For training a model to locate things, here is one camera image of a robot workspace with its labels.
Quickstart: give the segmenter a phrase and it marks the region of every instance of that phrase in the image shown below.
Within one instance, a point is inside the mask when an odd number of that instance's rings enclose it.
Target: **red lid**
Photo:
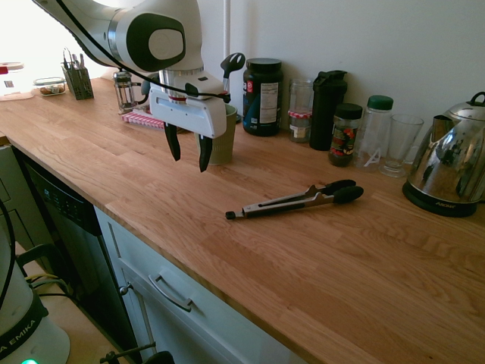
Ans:
[[[296,112],[296,111],[288,111],[288,115],[291,118],[297,118],[297,119],[309,119],[311,118],[311,111],[308,112]]]

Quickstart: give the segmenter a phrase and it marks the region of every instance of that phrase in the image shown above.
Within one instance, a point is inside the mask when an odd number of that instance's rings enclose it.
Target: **kitchen tongs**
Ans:
[[[247,205],[242,208],[241,212],[226,212],[226,219],[254,218],[326,203],[347,203],[358,199],[363,193],[364,189],[356,186],[354,180],[338,180],[319,188],[312,185],[302,193]]]

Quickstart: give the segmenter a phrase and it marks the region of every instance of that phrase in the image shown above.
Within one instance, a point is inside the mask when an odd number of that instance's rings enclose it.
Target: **green lid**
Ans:
[[[374,95],[369,97],[367,106],[369,108],[375,108],[377,110],[390,110],[393,108],[394,100],[388,96]]]

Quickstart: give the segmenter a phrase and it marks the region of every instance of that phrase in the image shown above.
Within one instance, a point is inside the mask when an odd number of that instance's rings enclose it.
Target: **black water bottle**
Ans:
[[[311,121],[310,147],[330,150],[333,135],[333,116],[336,106],[343,102],[347,82],[345,71],[319,72],[313,82],[313,115]]]

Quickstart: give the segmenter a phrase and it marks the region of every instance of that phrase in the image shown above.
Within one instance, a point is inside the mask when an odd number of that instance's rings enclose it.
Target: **metal handle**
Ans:
[[[157,282],[160,281],[161,279],[163,279],[161,277],[161,275],[158,275],[156,278],[153,278],[152,275],[149,275],[149,280],[150,282],[152,282],[153,284],[153,287],[155,287],[155,289],[161,293],[161,295],[163,297],[165,297],[167,300],[169,300],[170,302],[172,302],[175,306],[183,309],[184,311],[187,311],[187,312],[190,312],[192,311],[192,307],[190,305],[192,305],[192,300],[190,298],[187,298],[185,300],[185,302],[180,302],[178,299],[176,299],[175,297],[173,297],[171,294],[167,293],[167,292],[164,292],[158,285],[157,285]]]
[[[133,289],[133,286],[131,285],[130,282],[127,282],[127,285],[126,286],[120,287],[120,289],[119,289],[120,295],[121,296],[124,296],[125,294],[127,294],[128,293],[128,290],[130,288]]]

